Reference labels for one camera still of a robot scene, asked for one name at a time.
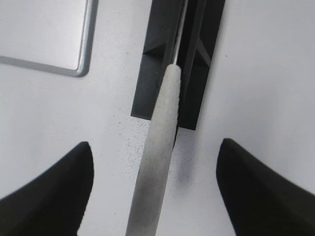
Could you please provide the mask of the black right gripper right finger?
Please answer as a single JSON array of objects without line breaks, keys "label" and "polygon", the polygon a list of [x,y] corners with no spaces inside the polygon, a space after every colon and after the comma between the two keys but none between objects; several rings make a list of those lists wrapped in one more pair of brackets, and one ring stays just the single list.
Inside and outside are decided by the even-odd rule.
[{"label": "black right gripper right finger", "polygon": [[219,190],[238,236],[313,236],[315,196],[279,175],[233,139],[223,139]]}]

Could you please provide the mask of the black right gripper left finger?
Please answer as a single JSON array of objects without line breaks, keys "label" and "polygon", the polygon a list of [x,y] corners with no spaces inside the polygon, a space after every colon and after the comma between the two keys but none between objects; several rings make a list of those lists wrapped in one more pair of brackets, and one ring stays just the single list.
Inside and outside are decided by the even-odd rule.
[{"label": "black right gripper left finger", "polygon": [[2,236],[75,236],[94,181],[88,142],[0,201]]}]

